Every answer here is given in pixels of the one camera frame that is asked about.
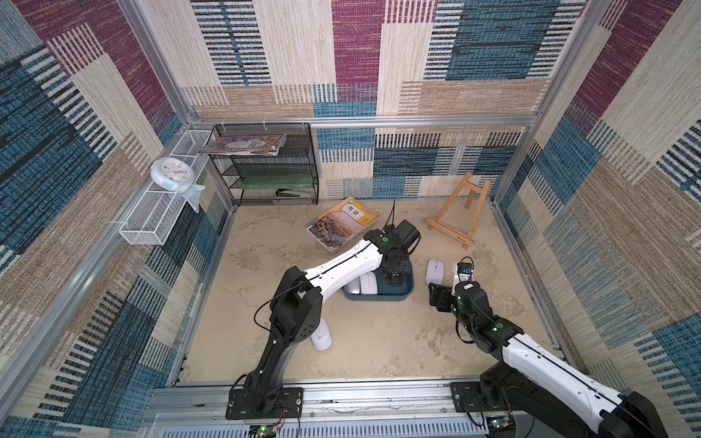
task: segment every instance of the striped wallpaper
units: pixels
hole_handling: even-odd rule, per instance
[[[701,431],[701,3],[614,0],[500,203],[579,367]]]
[[[585,4],[142,2],[193,112],[210,119],[533,114]],[[447,196],[467,171],[498,182],[523,127],[484,128],[319,130],[320,197]]]
[[[180,122],[116,0],[0,0],[0,368]],[[122,243],[0,437],[133,437],[219,240],[207,186],[166,245]]]

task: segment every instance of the concrete floor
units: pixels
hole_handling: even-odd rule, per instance
[[[443,202],[397,201],[395,223],[406,219],[422,235],[411,256],[414,292],[400,302],[350,301],[342,292],[332,295],[322,309],[332,347],[317,351],[309,340],[302,342],[285,378],[466,376],[489,368],[495,363],[491,356],[456,337],[454,317],[428,305],[425,277],[431,258],[445,262],[443,284],[452,285],[450,266],[470,255],[475,279],[487,291],[494,312],[518,324],[541,345],[550,345],[491,211],[482,212],[475,246],[465,251],[457,240],[426,229],[426,219]],[[304,225],[335,203],[238,210],[186,361],[184,381],[232,381],[256,367],[268,333],[254,325],[253,313],[273,296],[290,266],[304,270],[331,258]],[[392,202],[363,203],[381,213],[369,229],[382,227]],[[456,200],[443,220],[466,231],[477,203],[470,210],[463,203]],[[266,306],[258,320],[269,325],[269,315]]]

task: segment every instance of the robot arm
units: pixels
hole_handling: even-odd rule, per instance
[[[571,367],[511,321],[492,313],[478,282],[460,282],[431,301],[452,312],[475,345],[499,363],[481,376],[482,401],[500,399],[531,413],[566,437],[666,438],[655,407],[642,395],[625,396]]]
[[[382,253],[372,242],[365,239],[335,259],[307,269],[305,278],[314,287],[321,289],[322,303],[353,278],[380,267]]]
[[[387,231],[368,231],[354,247],[315,268],[288,269],[270,300],[268,343],[256,369],[246,375],[244,392],[230,391],[226,418],[272,416],[287,363],[297,344],[318,327],[321,305],[353,278],[378,268],[388,282],[400,277],[409,267],[408,249],[418,239],[416,228],[402,221]]]

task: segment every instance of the wire mesh shelf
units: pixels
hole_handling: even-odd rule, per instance
[[[277,134],[285,134],[287,139],[276,156],[210,154],[210,159],[229,187],[231,197],[236,205],[303,205],[318,203],[319,175],[316,168],[316,156],[309,124],[216,125],[212,129],[208,142],[216,142],[218,139],[230,135]],[[254,178],[256,178],[258,184],[252,184]],[[300,186],[299,182],[302,180],[308,180],[308,184]],[[308,197],[284,198],[278,196],[278,189],[290,189],[306,193]]]
[[[170,154],[188,165],[197,181],[209,161],[207,154],[198,154],[210,131],[188,131]],[[131,245],[163,245],[168,239],[182,208],[185,198],[177,191],[169,191],[151,182],[139,198],[136,206],[119,228],[121,236]]]

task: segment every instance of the stack of magazines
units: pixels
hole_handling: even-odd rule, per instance
[[[200,148],[200,153],[277,156],[285,140],[287,140],[285,134],[229,135],[216,139],[210,138],[210,141]]]

